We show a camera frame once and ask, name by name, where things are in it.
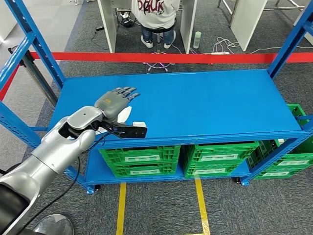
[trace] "blue metal shelf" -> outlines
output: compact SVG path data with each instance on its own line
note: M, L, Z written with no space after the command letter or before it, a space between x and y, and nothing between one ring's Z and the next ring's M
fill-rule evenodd
M265 70L68 78L49 127L118 86L137 87L141 93L130 103L127 124L146 122L146 138L109 136L97 148L297 138L304 133Z
M249 176L251 173L247 162L244 161L239 165L229 176L224 178ZM91 150L89 153L87 169L85 172L86 183L90 185L102 184L118 184L121 182L126 183L139 183L139 182L156 182L156 181L176 181L176 180L192 180L193 178L185 178L183 168L178 164L176 173L173 175L158 175L158 176L139 176L139 177L123 177L115 178L112 171L102 158L98 150ZM217 177L201 177L201 179L216 179Z
M115 87L137 87L142 97L130 103L127 124L144 121L146 139L122 140L109 136L90 152L86 175L78 183L87 193L96 184L118 183L97 150L140 146L217 143L287 139L285 143L249 170L244 162L229 177L240 177L242 185L258 175L281 156L313 135L313 120L300 127L290 113L273 80L306 32L313 34L313 0L302 13L268 70L210 71L149 75L115 75L65 79L49 48L22 0L5 0L26 34L0 71L0 89L32 44L61 93L49 129L60 119L84 105L94 105L103 93ZM35 130L0 102L0 123L31 147L40 143ZM65 171L74 179L76 170ZM123 178L126 182L167 181L184 179L180 166L175 175Z

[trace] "white hoodie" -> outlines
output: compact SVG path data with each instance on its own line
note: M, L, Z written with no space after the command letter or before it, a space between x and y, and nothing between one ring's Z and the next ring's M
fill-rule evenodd
M180 0L132 0L131 11L146 28L170 28Z

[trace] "floor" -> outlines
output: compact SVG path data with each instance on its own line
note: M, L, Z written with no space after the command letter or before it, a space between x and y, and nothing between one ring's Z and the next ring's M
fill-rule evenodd
M91 40L95 27L102 25L97 2L84 2L79 6L67 0L24 2L51 51L107 49L103 31L100 31ZM216 9L217 0L198 2L194 30L201 31L202 36L198 53L211 51L218 36L235 41L223 15L226 9ZM297 14L296 11L264 12L247 52L281 45L291 30ZM178 32L180 24L176 27ZM137 25L130 29L120 27L116 51L151 52L141 45L138 40L140 34ZM1 45L0 66L9 57L7 48L19 43L22 37L22 32L17 26L6 44ZM179 36L175 45L183 48ZM305 40L301 45L310 46ZM175 48L169 51L178 53ZM233 51L242 53L239 48ZM43 69L42 64L38 63L38 66ZM255 69L266 66L180 64L171 67L170 71ZM143 65L127 63L63 62L60 67L65 76L145 72ZM311 64L288 64L284 67L275 83L287 102L300 103L307 113L312 113L312 71ZM51 82L48 72L44 70L43 74ZM53 108L23 68L19 69L4 103L29 125L47 126L53 112ZM20 162L31 151L2 127L0 131L2 143L0 146L2 153L0 157L2 168ZM85 161L86 156L83 156L82 162ZM213 235L310 235L313 234L311 216L313 210L311 197L312 179L311 167L290 180L253 181L247 188L235 184L231 179L190 180L104 185L94 196L87 196L80 187L75 186L35 222L51 213L63 213L69 217L79 235L121 234L121 229L125 235L207 235L209 231ZM70 180L63 175L57 177L39 201L37 210L62 193L69 184ZM122 219L124 200L124 216Z

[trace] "green plastic crate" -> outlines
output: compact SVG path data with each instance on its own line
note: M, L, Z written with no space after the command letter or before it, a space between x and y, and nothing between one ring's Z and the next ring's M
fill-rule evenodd
M266 170L262 171L253 180L265 180L265 179L287 179L296 174L301 170Z
M299 104L288 104L288 107L295 117L305 116L306 114ZM303 126L309 120L298 120L299 125ZM300 144L295 149L296 153L313 153L313 137L308 138L306 141Z
M214 164L214 165L203 165L198 166L196 163L188 164L187 161L184 164L184 175L186 178L191 177L206 177L206 176L228 176L233 170L236 169L238 164Z
M305 116L305 113L299 104L289 104L288 107L295 117ZM304 125L308 120L299 120L298 123ZM251 154L247 158L250 168L253 168L261 160L273 152L278 148L280 144L278 140L271 141L260 141L260 145L255 153ZM313 164L313 138L306 140L299 146L293 149L293 151L283 156L280 160L278 160L268 167L266 170L275 169L275 170L298 170L305 169Z
M138 177L146 175L168 175L174 174L177 162L173 163L145 163L109 166L112 172L117 178L120 177Z
M189 164L241 164L259 146L257 141L185 145L183 151Z
M110 165L128 165L132 163L177 163L180 146L158 146L143 148L101 149L103 158Z

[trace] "red barrier tape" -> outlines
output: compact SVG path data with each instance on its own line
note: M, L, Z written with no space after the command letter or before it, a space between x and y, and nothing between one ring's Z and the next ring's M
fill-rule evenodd
M9 77L9 79L3 86L3 88L0 91L0 101L2 101L5 94L7 94L8 90L9 89L10 85L12 83L13 79L14 78L15 74L17 72L20 65L17 65L12 74Z
M40 59L36 52L31 52L35 59ZM70 61L102 61L124 63L183 63L183 64L257 64L272 63L277 55L269 54L235 54L235 55L210 55L210 54L147 54L147 53L99 53L99 52L53 52L55 60ZM312 52L293 53L287 63L313 62Z

